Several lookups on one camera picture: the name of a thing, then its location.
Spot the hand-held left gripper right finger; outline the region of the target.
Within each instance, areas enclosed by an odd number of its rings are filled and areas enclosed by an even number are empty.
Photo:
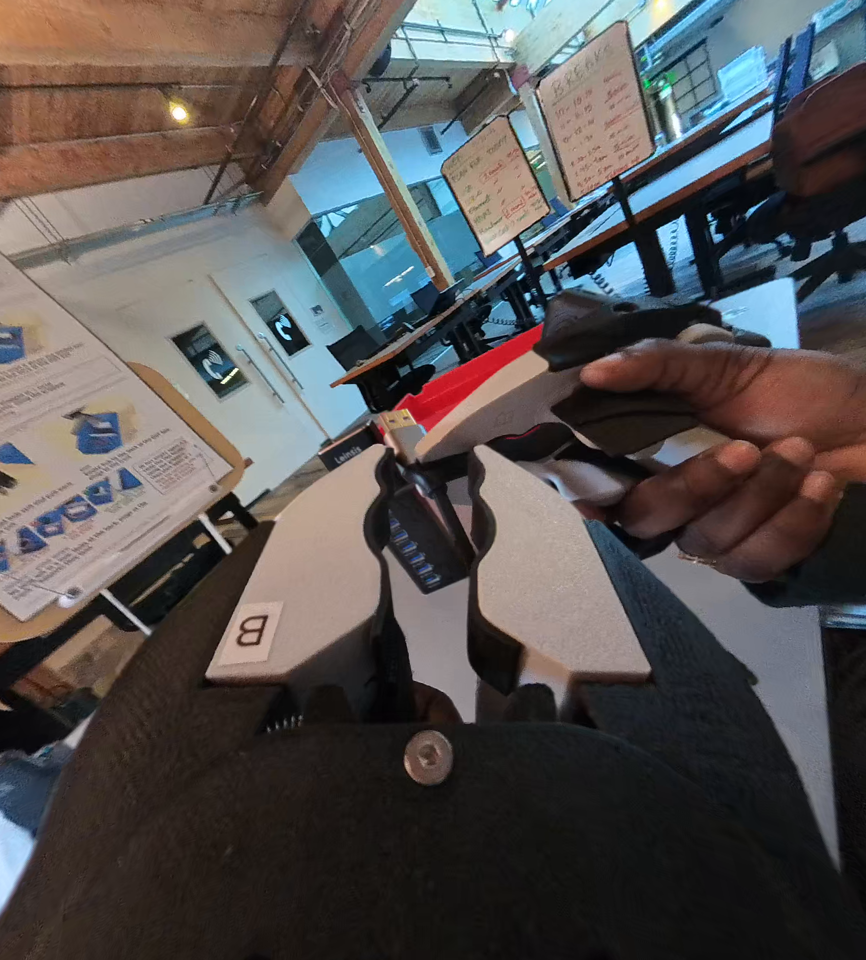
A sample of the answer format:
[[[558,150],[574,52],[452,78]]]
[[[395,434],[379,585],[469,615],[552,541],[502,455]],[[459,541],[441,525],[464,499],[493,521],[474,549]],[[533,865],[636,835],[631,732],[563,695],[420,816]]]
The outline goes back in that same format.
[[[467,463],[466,649],[480,684],[506,698],[543,685],[563,717],[583,685],[649,682],[643,644],[582,514],[486,445]]]

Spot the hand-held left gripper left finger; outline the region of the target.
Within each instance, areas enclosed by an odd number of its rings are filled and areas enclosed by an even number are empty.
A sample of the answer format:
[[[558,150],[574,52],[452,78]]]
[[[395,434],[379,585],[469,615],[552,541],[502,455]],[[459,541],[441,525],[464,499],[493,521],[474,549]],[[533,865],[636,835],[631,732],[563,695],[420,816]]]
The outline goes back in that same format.
[[[204,678],[272,687],[277,719],[408,719],[410,659],[384,549],[400,477],[372,445],[273,522]]]

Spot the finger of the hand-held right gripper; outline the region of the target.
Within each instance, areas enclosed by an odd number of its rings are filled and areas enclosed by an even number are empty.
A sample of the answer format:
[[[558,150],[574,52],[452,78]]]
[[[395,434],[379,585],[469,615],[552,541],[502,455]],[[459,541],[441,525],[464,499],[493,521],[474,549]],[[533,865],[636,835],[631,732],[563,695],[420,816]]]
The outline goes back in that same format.
[[[414,461],[431,464],[498,438],[520,437],[541,425],[559,425],[553,407],[582,386],[583,365],[552,370],[528,351],[487,378],[415,446]]]
[[[536,477],[565,500],[613,506],[634,486],[634,479],[579,460],[545,460],[536,464]]]

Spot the red storage bin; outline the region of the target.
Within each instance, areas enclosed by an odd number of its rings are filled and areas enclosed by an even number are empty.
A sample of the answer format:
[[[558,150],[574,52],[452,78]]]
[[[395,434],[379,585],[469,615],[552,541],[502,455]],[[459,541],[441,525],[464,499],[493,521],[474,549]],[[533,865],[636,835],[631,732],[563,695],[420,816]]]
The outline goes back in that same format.
[[[540,341],[543,330],[543,326],[538,324],[432,379],[419,393],[404,396],[395,405],[395,410],[407,411],[416,424],[430,431],[487,379],[532,351]]]

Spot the black usb hub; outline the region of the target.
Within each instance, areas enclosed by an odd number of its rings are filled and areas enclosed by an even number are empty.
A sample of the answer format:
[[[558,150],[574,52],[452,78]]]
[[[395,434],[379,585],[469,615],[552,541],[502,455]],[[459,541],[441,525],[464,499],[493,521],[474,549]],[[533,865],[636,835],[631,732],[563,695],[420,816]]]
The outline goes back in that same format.
[[[367,450],[383,445],[380,427],[369,420],[326,441],[319,448],[319,461],[327,471],[337,470],[345,462]],[[423,594],[433,594],[467,579],[469,565],[431,501],[399,467],[388,500],[389,547],[394,558]]]

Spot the person's left hand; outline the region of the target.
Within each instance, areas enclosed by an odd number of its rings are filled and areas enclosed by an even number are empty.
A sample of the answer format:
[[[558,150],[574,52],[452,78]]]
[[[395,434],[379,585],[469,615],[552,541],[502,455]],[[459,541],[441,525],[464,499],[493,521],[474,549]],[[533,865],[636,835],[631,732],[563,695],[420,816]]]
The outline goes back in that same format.
[[[414,680],[412,683],[415,720],[433,726],[462,725],[463,718],[443,691]]]

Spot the person's right hand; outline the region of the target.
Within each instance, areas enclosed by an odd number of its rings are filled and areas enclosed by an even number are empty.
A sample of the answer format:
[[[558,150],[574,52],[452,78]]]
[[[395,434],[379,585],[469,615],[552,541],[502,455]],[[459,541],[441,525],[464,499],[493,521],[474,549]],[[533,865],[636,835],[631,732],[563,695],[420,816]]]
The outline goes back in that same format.
[[[821,545],[866,484],[866,365],[832,354],[649,340],[583,367],[587,388],[684,401],[727,438],[643,481],[615,509],[631,536],[675,534],[681,558],[746,584]]]

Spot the wooden office desk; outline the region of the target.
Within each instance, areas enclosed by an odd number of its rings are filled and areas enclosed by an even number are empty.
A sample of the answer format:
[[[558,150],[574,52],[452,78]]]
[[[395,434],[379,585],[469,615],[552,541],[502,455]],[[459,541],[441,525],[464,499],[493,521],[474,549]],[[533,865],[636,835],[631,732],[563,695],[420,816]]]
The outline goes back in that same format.
[[[373,414],[392,410],[436,375],[434,362],[422,363],[434,345],[444,343],[465,365],[535,327],[534,310],[547,300],[540,276],[524,254],[488,268],[450,306],[355,361],[330,388],[354,387]]]
[[[574,278],[590,275],[611,254],[632,245],[648,292],[656,298],[675,289],[660,229],[685,218],[697,231],[709,199],[720,186],[744,186],[748,172],[767,162],[773,127],[773,95],[751,94],[659,157],[620,179],[623,198],[603,197],[608,206],[543,262],[553,273],[568,268]]]

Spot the black office chair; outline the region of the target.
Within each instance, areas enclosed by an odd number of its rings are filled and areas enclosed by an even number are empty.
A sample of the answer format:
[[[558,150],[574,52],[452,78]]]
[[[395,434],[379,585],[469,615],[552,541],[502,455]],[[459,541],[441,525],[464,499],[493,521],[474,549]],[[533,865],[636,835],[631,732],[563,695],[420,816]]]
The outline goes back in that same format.
[[[397,408],[406,397],[421,393],[437,374],[433,364],[417,366],[405,352],[380,357],[379,342],[362,325],[329,344],[327,350],[344,369],[344,376],[330,387],[355,387],[372,414]]]

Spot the handwritten whiteboard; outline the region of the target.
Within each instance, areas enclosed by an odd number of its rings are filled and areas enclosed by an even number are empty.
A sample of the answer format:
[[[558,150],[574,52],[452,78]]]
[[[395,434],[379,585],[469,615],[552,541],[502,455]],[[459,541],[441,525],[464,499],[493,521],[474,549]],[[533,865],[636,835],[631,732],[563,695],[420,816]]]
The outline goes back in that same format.
[[[611,24],[541,79],[536,99],[572,203],[655,154],[625,21]]]
[[[491,119],[440,166],[480,252],[492,256],[552,211],[509,116]]]

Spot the instruction sheet on stand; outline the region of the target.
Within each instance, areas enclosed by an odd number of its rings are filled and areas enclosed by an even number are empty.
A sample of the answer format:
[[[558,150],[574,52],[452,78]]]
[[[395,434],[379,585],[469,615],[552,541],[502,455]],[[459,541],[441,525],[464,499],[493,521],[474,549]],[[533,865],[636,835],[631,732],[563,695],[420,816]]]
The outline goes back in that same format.
[[[139,362],[127,362],[127,367],[186,423],[189,431],[199,437],[198,449],[213,450],[223,462],[228,464],[229,470],[222,476],[211,480],[207,493],[193,494],[186,500],[181,501],[178,507],[179,513],[171,514],[165,520],[154,522],[151,532],[128,545],[123,556],[113,558],[106,566],[101,566],[100,571],[105,574],[105,578],[101,582],[96,582],[95,589],[91,592],[74,596],[63,594],[55,598],[54,603],[27,621],[19,621],[11,617],[0,606],[0,646],[30,641],[53,632],[67,623],[95,598],[107,593],[116,581],[146,560],[154,551],[160,549],[188,525],[195,522],[206,525],[208,510],[222,498],[235,491],[247,467],[252,464],[252,461],[245,459],[233,443],[202,415],[163,374]]]

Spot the wooden pillar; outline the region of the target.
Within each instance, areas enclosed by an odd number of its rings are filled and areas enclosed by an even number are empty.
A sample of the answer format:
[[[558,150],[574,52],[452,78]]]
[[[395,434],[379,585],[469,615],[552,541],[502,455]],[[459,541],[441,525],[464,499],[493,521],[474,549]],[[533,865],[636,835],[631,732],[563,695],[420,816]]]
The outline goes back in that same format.
[[[342,71],[331,77],[330,88],[369,167],[379,181],[391,209],[403,227],[407,241],[439,292],[454,283],[446,258],[435,241],[427,222],[396,167],[379,128],[357,85]]]

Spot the dark door window sign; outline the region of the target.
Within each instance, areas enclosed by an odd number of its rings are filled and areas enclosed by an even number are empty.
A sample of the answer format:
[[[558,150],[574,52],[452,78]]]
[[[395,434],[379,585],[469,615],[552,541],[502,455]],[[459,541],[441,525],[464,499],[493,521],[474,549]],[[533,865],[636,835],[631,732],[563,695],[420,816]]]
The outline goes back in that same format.
[[[267,330],[267,333],[259,336],[275,344],[284,356],[293,357],[310,347],[307,334],[276,291],[256,296],[249,303]]]
[[[171,342],[216,400],[227,400],[249,385],[240,366],[206,325],[181,330]]]

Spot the instruction poster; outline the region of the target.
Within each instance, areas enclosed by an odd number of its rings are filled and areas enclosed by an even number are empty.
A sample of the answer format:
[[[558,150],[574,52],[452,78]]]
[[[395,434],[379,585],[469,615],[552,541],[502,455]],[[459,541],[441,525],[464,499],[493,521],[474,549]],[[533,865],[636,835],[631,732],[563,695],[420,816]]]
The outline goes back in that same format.
[[[230,466],[0,252],[0,607],[27,621]]]

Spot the brown office chair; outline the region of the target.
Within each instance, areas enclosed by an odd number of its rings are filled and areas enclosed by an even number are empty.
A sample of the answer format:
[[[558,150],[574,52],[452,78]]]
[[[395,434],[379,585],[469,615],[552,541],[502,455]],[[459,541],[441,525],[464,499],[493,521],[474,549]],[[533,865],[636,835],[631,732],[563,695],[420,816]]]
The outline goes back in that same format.
[[[772,160],[781,200],[778,234],[793,242],[801,303],[827,280],[866,273],[866,241],[848,228],[866,218],[866,62],[797,95],[774,126]]]

